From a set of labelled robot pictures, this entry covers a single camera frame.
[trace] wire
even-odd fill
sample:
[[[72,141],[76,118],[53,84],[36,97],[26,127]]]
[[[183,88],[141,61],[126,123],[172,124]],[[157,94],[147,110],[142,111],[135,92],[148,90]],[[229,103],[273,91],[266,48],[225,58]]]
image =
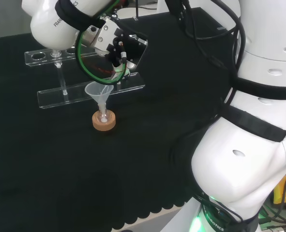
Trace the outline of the wire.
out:
[[[122,23],[119,19],[118,16],[117,17],[113,17],[113,15],[106,13],[107,16],[110,17],[110,19],[117,24],[118,27],[120,27],[122,30],[127,30],[129,31],[131,34],[133,35],[137,35],[137,37],[139,37],[142,40],[147,41],[147,35],[138,31],[133,30],[132,28],[130,28],[129,26],[125,25],[124,23]]]
[[[225,11],[225,12],[229,12],[229,10],[231,11],[230,8],[228,8],[225,4],[222,4],[221,5],[221,8]],[[245,31],[244,31],[244,28],[240,22],[240,19],[239,17],[234,13],[234,12],[230,12],[230,16],[232,18],[234,18],[234,21],[238,21],[238,23],[236,24],[236,27],[235,27],[235,30],[234,30],[234,34],[233,34],[233,49],[232,49],[232,72],[234,75],[237,76],[237,72],[240,68],[240,65],[238,66],[235,62],[235,55],[236,55],[236,51],[237,51],[237,36],[238,36],[238,32],[239,30],[243,31],[243,33],[241,33],[241,37],[245,35]],[[246,43],[246,38],[245,39],[241,39],[241,44],[243,45],[244,43]],[[239,57],[242,57],[243,56],[243,51],[244,49],[242,49],[242,47],[244,46],[241,46],[241,49],[240,49],[240,52],[239,52]],[[232,92],[230,94],[230,97],[228,98],[227,102],[226,102],[226,105],[231,105],[232,101],[233,101],[233,98],[235,97],[235,94],[236,94],[236,90],[235,89],[232,89]],[[198,132],[202,131],[203,129],[206,129],[207,127],[210,127],[212,124],[214,124],[219,118],[220,118],[220,114],[216,115],[215,118],[213,118],[207,125],[204,125],[203,127],[201,128],[194,128],[194,130],[191,130],[187,133],[184,133],[183,135],[181,135],[175,142],[174,144],[172,145],[172,147],[170,148],[170,152],[169,152],[169,156],[170,157],[174,157],[174,153],[175,153],[175,150],[176,150],[176,147],[178,146],[178,144],[180,143],[181,140],[184,140],[184,139],[187,139],[195,134],[197,134]]]
[[[265,205],[265,207],[267,207],[274,215],[277,214],[277,212],[275,212],[272,208],[270,208],[268,205]],[[286,223],[286,218],[284,218],[281,215],[277,216],[278,218],[280,218],[281,220],[283,220],[281,223]]]
[[[148,8],[148,7],[144,7],[144,6],[139,6],[139,8],[145,9],[145,10],[157,10],[157,8]]]
[[[125,75],[126,70],[127,70],[127,61],[126,59],[122,59],[122,69],[123,72],[121,74],[119,74],[119,76],[113,80],[105,80],[105,79],[101,79],[95,75],[93,75],[84,65],[83,60],[81,58],[81,41],[83,38],[83,31],[80,31],[78,36],[77,36],[77,40],[76,40],[76,44],[75,44],[75,57],[76,57],[76,61],[78,66],[80,67],[80,69],[87,75],[88,78],[90,78],[92,81],[98,82],[102,85],[114,85],[116,83],[118,83]]]
[[[265,215],[261,214],[262,216],[268,217],[269,213],[267,212],[267,210],[262,206],[260,211],[263,211],[265,213]]]
[[[280,213],[282,212],[284,205],[285,205],[285,197],[286,197],[286,182],[285,182],[285,186],[284,186],[282,202],[280,204],[280,207],[279,207],[277,213],[271,218],[271,220],[276,219],[280,215]]]
[[[220,0],[211,0],[211,1],[213,3],[215,3],[217,6],[219,6],[221,9],[223,9],[234,20],[234,22],[236,23],[236,29],[238,29],[240,32],[241,47],[240,47],[239,57],[238,57],[238,60],[236,62],[236,68],[237,68],[237,70],[239,70],[239,68],[241,66],[242,58],[244,55],[245,46],[246,46],[246,33],[244,30],[244,26],[241,23],[239,17],[234,13],[233,10],[231,10],[230,7],[228,7],[226,4],[224,4]]]
[[[234,28],[232,28],[232,29],[230,29],[230,30],[228,30],[228,31],[226,31],[226,32],[224,32],[224,33],[221,33],[221,34],[215,35],[215,36],[211,36],[211,37],[197,37],[196,40],[197,40],[197,41],[209,41],[209,40],[219,39],[219,38],[225,37],[226,35],[229,35],[229,34],[231,34],[232,32],[234,32],[234,31],[235,31],[235,28],[236,28],[236,27],[234,27]],[[193,37],[193,34],[191,34],[189,31],[186,30],[185,33],[186,33],[186,35],[187,35],[188,37],[190,37],[190,38],[192,38],[192,39],[194,38],[194,37]]]
[[[199,49],[200,53],[207,58],[206,52],[203,50],[203,48],[200,46],[200,44],[199,44],[199,43],[197,42],[197,40],[196,40],[196,21],[195,21],[195,18],[194,18],[194,16],[193,16],[192,9],[191,9],[191,6],[190,6],[189,1],[186,1],[186,3],[185,3],[185,8],[186,8],[187,13],[188,13],[189,16],[191,17],[191,20],[192,20],[192,27],[193,27],[193,36],[192,36],[192,39],[193,39],[193,41],[195,42],[195,45],[196,45],[196,47]]]
[[[206,200],[203,197],[197,195],[196,193],[193,196],[193,198],[195,198],[198,202],[202,203],[203,205],[209,205],[209,206],[213,206],[213,207],[217,208],[218,210],[220,210],[221,212],[226,214],[232,221],[237,222],[237,220],[230,213],[225,211],[223,208],[221,208],[219,205],[215,204],[214,202]]]
[[[234,214],[235,216],[237,216],[241,221],[244,221],[240,215],[238,215],[237,213],[235,213],[233,210],[229,209],[228,207],[226,207],[224,204],[217,202],[220,206],[222,206],[225,210],[229,211],[230,213]]]
[[[273,213],[276,213],[276,212],[273,211],[271,208],[269,208],[267,205],[266,205],[266,207],[267,207],[270,211],[272,211]],[[285,224],[285,223],[286,223],[286,218],[284,218],[284,217],[282,217],[282,216],[279,216],[279,218],[282,219],[282,220],[276,220],[276,219],[274,219],[273,221],[278,222],[278,223],[282,223],[282,224]],[[280,227],[280,226],[268,226],[267,229],[272,229],[272,228],[277,228],[277,227]]]

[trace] black cable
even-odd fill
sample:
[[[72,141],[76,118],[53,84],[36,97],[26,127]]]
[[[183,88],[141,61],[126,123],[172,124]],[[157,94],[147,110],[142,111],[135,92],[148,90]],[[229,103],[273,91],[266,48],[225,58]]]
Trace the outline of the black cable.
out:
[[[133,34],[133,35],[137,35],[137,37],[139,37],[142,40],[147,41],[147,35],[145,35],[144,33],[138,32],[133,30],[132,28],[130,28],[129,26],[127,26],[126,24],[122,23],[119,19],[118,19],[118,15],[116,15],[116,17],[113,17],[112,14],[109,13],[105,13],[107,16],[110,17],[110,19],[117,24],[118,27],[120,27],[122,30],[126,30],[129,33]]]
[[[210,36],[210,37],[197,37],[196,40],[197,40],[197,41],[209,41],[209,40],[219,39],[219,38],[222,38],[222,37],[224,37],[224,36],[226,36],[226,35],[229,35],[229,34],[231,34],[232,32],[234,32],[235,28],[236,28],[236,27],[234,27],[234,28],[232,28],[232,29],[230,29],[230,30],[228,30],[228,31],[226,31],[226,32],[224,32],[224,33],[221,33],[221,34],[219,34],[219,35],[215,35],[215,36]],[[194,38],[194,37],[193,37],[193,34],[191,34],[189,31],[186,30],[185,33],[186,33],[186,35],[187,35],[188,37],[190,37],[191,39]]]
[[[136,11],[136,17],[138,19],[138,0],[135,0],[135,11]]]
[[[279,226],[268,226],[267,229],[276,229],[276,228],[279,228],[279,227],[282,227],[282,228],[285,228],[286,225],[279,225]]]
[[[260,211],[263,211],[265,213],[265,216],[268,217],[269,213],[267,212],[267,210],[262,206]]]
[[[268,205],[265,205],[274,215],[277,214],[277,212],[275,212],[273,209],[271,209]],[[278,218],[280,218],[281,220],[283,220],[281,223],[286,223],[286,218],[284,218],[283,216],[281,215],[278,215],[277,216]]]
[[[147,8],[147,7],[144,7],[144,6],[139,6],[139,8],[145,9],[145,10],[157,10],[157,8]]]
[[[150,1],[150,2],[147,2],[146,5],[152,5],[152,4],[158,4],[157,1]]]
[[[239,29],[240,38],[241,38],[241,47],[240,47],[239,57],[236,62],[237,70],[239,70],[241,66],[241,62],[242,62],[242,57],[244,55],[245,46],[246,46],[246,33],[244,30],[244,26],[241,23],[239,17],[234,13],[233,10],[231,10],[230,7],[228,7],[226,4],[224,4],[220,0],[211,0],[211,1],[215,3],[217,6],[219,6],[221,9],[223,9],[234,20],[237,29]]]
[[[217,202],[220,206],[222,206],[225,210],[229,211],[230,213],[234,214],[235,216],[237,216],[241,221],[244,221],[240,215],[238,215],[237,213],[235,213],[233,210],[230,210],[228,207],[226,207],[224,204],[222,204],[221,202]]]
[[[278,219],[271,219],[271,221],[274,221],[274,222],[277,222],[277,223],[282,223],[282,224],[286,224],[286,222],[285,221],[283,221],[283,220],[278,220]]]
[[[271,220],[276,219],[280,215],[280,213],[282,212],[284,205],[285,205],[285,197],[286,197],[286,181],[285,181],[285,186],[284,186],[284,191],[283,191],[282,202],[280,204],[280,207],[279,207],[277,213],[271,218]]]
[[[223,212],[224,214],[226,214],[232,221],[237,222],[237,220],[236,220],[230,213],[228,213],[227,211],[225,211],[222,207],[220,207],[220,206],[217,205],[216,203],[211,202],[210,200],[204,199],[203,197],[197,195],[195,192],[194,192],[193,198],[195,198],[198,202],[200,202],[201,204],[203,204],[203,205],[205,205],[205,206],[206,206],[206,205],[209,205],[209,206],[213,206],[213,207],[217,208],[218,210],[220,210],[221,212]]]
[[[225,12],[227,12],[228,10],[227,10],[227,8],[228,7],[225,7],[224,5],[222,5],[222,9],[225,11]],[[241,36],[242,35],[245,35],[245,31],[244,31],[244,28],[243,28],[243,26],[241,25],[241,22],[240,22],[240,18],[233,12],[231,12],[230,13],[230,16],[232,17],[232,18],[234,18],[234,21],[236,21],[236,20],[238,20],[238,24],[236,25],[236,27],[235,27],[235,30],[234,30],[234,34],[233,34],[233,50],[232,50],[232,69],[233,69],[233,73],[235,73],[235,75],[237,76],[237,72],[238,72],[238,70],[239,70],[239,66],[237,66],[237,64],[235,63],[235,55],[236,55],[236,51],[237,51],[237,36],[238,36],[238,32],[239,32],[239,29],[240,29],[240,26],[241,26],[241,30],[243,31],[243,33],[241,33]],[[240,49],[240,52],[239,52],[239,57],[242,57],[243,56],[243,50],[244,49]],[[236,94],[236,90],[235,89],[233,89],[232,90],[232,92],[231,92],[231,94],[230,94],[230,97],[228,98],[228,100],[227,100],[227,102],[226,102],[226,105],[231,105],[231,103],[232,103],[232,101],[233,101],[233,98],[234,98],[234,96],[235,96],[235,94]],[[193,136],[193,135],[195,135],[196,133],[198,133],[198,132],[200,132],[200,131],[202,131],[203,129],[206,129],[207,127],[209,127],[209,126],[211,126],[212,124],[214,124],[219,118],[220,118],[221,116],[218,114],[214,119],[212,119],[211,120],[211,122],[209,122],[207,125],[205,125],[204,127],[201,127],[201,128],[195,128],[195,130],[191,130],[191,131],[189,131],[189,132],[187,132],[187,133],[185,133],[185,134],[183,134],[183,135],[181,135],[180,137],[179,137],[179,139],[177,139],[176,141],[175,141],[175,143],[173,144],[173,146],[170,148],[170,154],[169,154],[169,156],[170,157],[173,157],[174,156],[174,153],[175,153],[175,148],[177,147],[177,145],[180,143],[180,141],[181,140],[184,140],[184,139],[187,139],[187,138],[189,138],[189,137],[191,137],[191,136]]]
[[[200,44],[196,40],[196,21],[192,13],[192,9],[191,9],[189,1],[185,1],[185,8],[186,8],[187,14],[191,17],[191,21],[192,21],[192,29],[193,29],[192,39],[195,42],[195,45],[199,49],[200,53],[207,58],[208,56],[206,52],[203,50],[203,48],[200,46]]]

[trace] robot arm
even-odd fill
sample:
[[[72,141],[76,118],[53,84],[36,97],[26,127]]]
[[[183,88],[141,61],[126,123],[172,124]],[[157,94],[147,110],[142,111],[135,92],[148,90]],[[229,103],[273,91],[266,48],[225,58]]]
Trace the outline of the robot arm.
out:
[[[82,13],[93,17],[111,0],[70,0]],[[76,41],[78,30],[68,25],[55,10],[57,0],[23,0],[23,10],[32,16],[31,32],[43,46],[53,50],[65,50]]]
[[[23,0],[22,8],[32,16],[31,31],[43,46],[53,50],[66,50],[75,44],[76,60],[81,70],[101,84],[114,84],[135,68],[147,46],[147,38],[127,34],[121,29],[116,15],[104,13],[119,1],[116,0]],[[95,77],[80,59],[84,45],[105,56],[116,72],[114,81],[106,82]]]

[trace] black tablecloth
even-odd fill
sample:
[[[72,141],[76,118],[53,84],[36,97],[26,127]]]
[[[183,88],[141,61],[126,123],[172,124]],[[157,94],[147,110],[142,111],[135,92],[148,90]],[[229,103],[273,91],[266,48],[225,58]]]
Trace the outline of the black tablecloth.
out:
[[[198,36],[219,33],[205,12],[195,13]],[[149,35],[138,67],[146,87],[110,97],[110,133],[92,127],[92,100],[40,109],[37,91],[59,85],[54,64],[25,65],[24,52],[42,48],[30,34],[0,38],[0,232],[107,232],[190,198],[169,148],[215,114],[228,72],[206,62],[168,14],[126,23]],[[226,64],[230,44],[202,42]],[[87,81],[75,61],[62,68],[67,84]],[[203,133],[178,149],[185,169]]]

